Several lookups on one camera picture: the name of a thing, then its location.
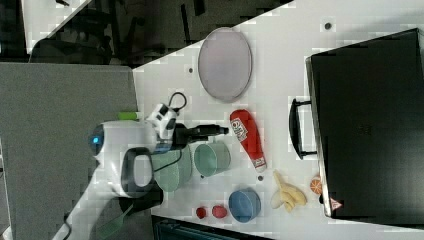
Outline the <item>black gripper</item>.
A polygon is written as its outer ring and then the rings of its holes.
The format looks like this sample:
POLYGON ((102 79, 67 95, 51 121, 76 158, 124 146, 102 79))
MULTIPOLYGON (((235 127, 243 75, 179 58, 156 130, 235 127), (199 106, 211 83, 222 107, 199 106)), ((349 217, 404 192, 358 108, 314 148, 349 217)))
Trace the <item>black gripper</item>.
POLYGON ((199 128, 187 128, 185 125, 177 123, 173 133, 173 149, 182 150, 188 144, 203 141, 203 136, 209 137, 226 135, 229 133, 229 129, 227 127, 222 127, 216 124, 200 125, 199 128))

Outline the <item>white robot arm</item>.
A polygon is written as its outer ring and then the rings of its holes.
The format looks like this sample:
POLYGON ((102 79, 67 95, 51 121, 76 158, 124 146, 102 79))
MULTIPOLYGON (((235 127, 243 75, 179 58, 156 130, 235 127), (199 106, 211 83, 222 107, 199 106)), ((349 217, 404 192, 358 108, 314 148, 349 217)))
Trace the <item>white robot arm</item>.
POLYGON ((228 128, 216 124, 187 128, 175 121, 154 124, 119 120, 100 124, 90 136, 98 166, 52 240, 89 240, 109 201, 145 196, 154 186, 153 155, 180 150, 228 132, 228 128))

